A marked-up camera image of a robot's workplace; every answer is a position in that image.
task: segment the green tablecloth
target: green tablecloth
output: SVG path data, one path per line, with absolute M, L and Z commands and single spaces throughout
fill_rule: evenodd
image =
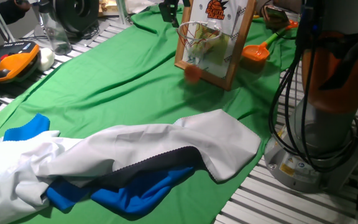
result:
M 293 57 L 293 41 L 279 40 L 261 75 L 239 69 L 232 91 L 204 81 L 187 85 L 176 68 L 176 30 L 157 7 L 132 16 L 132 26 L 58 67 L 0 112 L 0 137 L 36 113 L 51 120 L 61 136 L 85 138 L 118 124 L 173 123 L 178 118 L 222 108 L 257 133 L 263 143 L 255 159 L 231 180 L 217 184 L 204 170 L 174 187 L 148 215 L 122 217 L 83 200 L 69 213 L 49 207 L 16 223 L 210 223 L 263 154 L 269 138 L 267 115 L 279 73 Z M 272 34 L 255 20 L 247 44 Z

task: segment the blue cloth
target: blue cloth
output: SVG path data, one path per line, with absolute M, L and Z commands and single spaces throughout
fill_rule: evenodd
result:
M 4 141 L 23 141 L 49 130 L 50 121 L 41 114 L 19 128 L 8 129 Z M 91 199 L 117 212 L 146 215 L 182 178 L 194 171 L 193 166 L 178 166 L 137 176 L 121 189 L 79 188 L 64 179 L 55 180 L 46 196 L 60 210 L 66 211 L 89 193 Z
M 40 133 L 48 131 L 49 125 L 49 119 L 38 113 L 27 124 L 19 128 L 8 129 L 5 132 L 4 141 L 23 141 L 34 138 Z

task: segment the orange scoop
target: orange scoop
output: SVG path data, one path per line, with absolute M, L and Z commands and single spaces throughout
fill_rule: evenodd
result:
M 260 45 L 248 45 L 247 47 L 244 47 L 244 49 L 242 49 L 242 56 L 249 58 L 255 62 L 261 62 L 266 60 L 266 58 L 270 55 L 269 50 L 267 50 L 267 46 L 271 44 L 279 35 L 284 33 L 286 30 L 292 29 L 294 27 L 298 27 L 298 23 L 294 21 L 290 21 L 289 26 L 274 33 L 271 37 L 269 37 L 266 41 L 264 41 Z

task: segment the orange device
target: orange device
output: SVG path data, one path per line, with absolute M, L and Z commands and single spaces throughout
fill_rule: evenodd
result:
M 39 46 L 32 41 L 20 41 L 0 46 L 0 83 L 27 78 L 40 63 Z

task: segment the yellow label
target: yellow label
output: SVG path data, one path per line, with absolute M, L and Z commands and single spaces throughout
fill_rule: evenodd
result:
M 287 166 L 286 164 L 281 164 L 280 170 L 283 171 L 284 173 L 290 175 L 291 177 L 293 176 L 295 170 L 292 169 L 291 167 Z

